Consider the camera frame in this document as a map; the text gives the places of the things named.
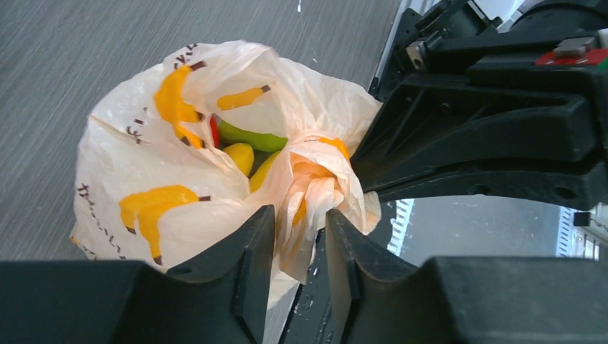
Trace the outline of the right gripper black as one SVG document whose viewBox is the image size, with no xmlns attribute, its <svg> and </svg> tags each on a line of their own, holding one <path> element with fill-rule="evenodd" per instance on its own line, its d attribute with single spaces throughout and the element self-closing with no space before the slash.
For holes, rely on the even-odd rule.
<svg viewBox="0 0 608 344">
<path fill-rule="evenodd" d="M 404 43 L 412 70 L 351 161 L 362 182 L 501 158 L 574 163 L 597 150 L 581 95 L 607 94 L 607 3 L 540 1 L 505 31 L 501 22 L 476 1 L 422 16 Z"/>
</svg>

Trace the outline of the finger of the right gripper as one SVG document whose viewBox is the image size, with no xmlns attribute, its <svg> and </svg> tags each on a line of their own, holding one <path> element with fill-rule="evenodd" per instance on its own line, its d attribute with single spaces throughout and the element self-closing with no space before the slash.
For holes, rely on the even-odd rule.
<svg viewBox="0 0 608 344">
<path fill-rule="evenodd" d="M 383 201 L 439 196 L 500 196 L 587 211 L 607 196 L 607 163 L 466 163 L 393 183 L 367 181 Z"/>
</svg>

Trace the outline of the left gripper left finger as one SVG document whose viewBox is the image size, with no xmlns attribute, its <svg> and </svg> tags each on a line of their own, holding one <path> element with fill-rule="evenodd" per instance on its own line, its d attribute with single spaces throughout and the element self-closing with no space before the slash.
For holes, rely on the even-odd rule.
<svg viewBox="0 0 608 344">
<path fill-rule="evenodd" d="M 273 206 L 161 273 L 141 261 L 1 263 L 3 343 L 261 343 Z"/>
</svg>

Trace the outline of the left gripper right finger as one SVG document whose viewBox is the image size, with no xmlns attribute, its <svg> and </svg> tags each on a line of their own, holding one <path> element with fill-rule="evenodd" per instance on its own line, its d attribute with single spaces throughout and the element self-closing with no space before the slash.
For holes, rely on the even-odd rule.
<svg viewBox="0 0 608 344">
<path fill-rule="evenodd" d="M 337 343 L 605 343 L 607 266 L 556 257 L 433 257 L 421 267 L 326 215 Z"/>
</svg>

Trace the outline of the yellow fake mango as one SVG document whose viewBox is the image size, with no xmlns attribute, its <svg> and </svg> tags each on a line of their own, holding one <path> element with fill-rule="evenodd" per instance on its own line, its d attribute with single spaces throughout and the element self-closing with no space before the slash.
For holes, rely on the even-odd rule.
<svg viewBox="0 0 608 344">
<path fill-rule="evenodd" d="M 251 145 L 247 143 L 234 143 L 225 147 L 223 151 L 233 160 L 238 169 L 246 177 L 250 176 L 255 161 Z"/>
</svg>

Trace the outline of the translucent plastic bag banana print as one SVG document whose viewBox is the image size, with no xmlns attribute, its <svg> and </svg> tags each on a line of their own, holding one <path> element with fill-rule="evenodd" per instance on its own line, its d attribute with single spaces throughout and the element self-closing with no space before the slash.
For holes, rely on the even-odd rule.
<svg viewBox="0 0 608 344">
<path fill-rule="evenodd" d="M 267 315 L 306 280 L 318 232 L 337 209 L 362 233 L 381 218 L 351 156 L 380 108 L 361 86 L 258 43 L 190 44 L 111 90 L 88 115 L 75 173 L 71 240 L 91 260 L 141 261 L 161 273 L 275 210 Z M 214 147 L 209 119 L 287 138 L 254 150 L 246 177 Z"/>
</svg>

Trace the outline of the green fake pear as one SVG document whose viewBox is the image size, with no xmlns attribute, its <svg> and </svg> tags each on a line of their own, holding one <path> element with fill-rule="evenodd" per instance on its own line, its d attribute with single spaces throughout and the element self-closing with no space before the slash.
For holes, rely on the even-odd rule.
<svg viewBox="0 0 608 344">
<path fill-rule="evenodd" d="M 282 150 L 288 141 L 287 138 L 282 138 L 270 133 L 255 133 L 243 130 L 226 121 L 220 122 L 217 127 L 224 143 L 246 143 L 254 150 L 266 153 L 274 153 L 275 151 Z"/>
</svg>

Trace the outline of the yellow fake banana piece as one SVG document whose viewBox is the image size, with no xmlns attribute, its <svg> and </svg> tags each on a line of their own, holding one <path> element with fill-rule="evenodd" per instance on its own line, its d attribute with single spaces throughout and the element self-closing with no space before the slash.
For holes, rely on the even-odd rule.
<svg viewBox="0 0 608 344">
<path fill-rule="evenodd" d="M 267 177 L 267 174 L 270 170 L 270 168 L 272 167 L 275 159 L 278 157 L 278 155 L 281 153 L 281 151 L 276 151 L 273 154 L 271 154 L 268 158 L 266 158 L 262 164 L 258 167 L 258 169 L 256 170 L 256 172 L 250 177 L 250 192 L 254 193 L 256 190 L 258 190 L 262 184 L 264 183 L 264 180 Z"/>
</svg>

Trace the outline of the red fake apple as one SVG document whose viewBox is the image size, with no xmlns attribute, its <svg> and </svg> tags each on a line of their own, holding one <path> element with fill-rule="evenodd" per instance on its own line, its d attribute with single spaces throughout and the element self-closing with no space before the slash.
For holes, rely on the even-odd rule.
<svg viewBox="0 0 608 344">
<path fill-rule="evenodd" d="M 212 139 L 214 142 L 214 147 L 218 148 L 221 143 L 221 135 L 219 133 L 216 118 L 213 115 L 209 119 L 209 129 L 210 129 Z"/>
</svg>

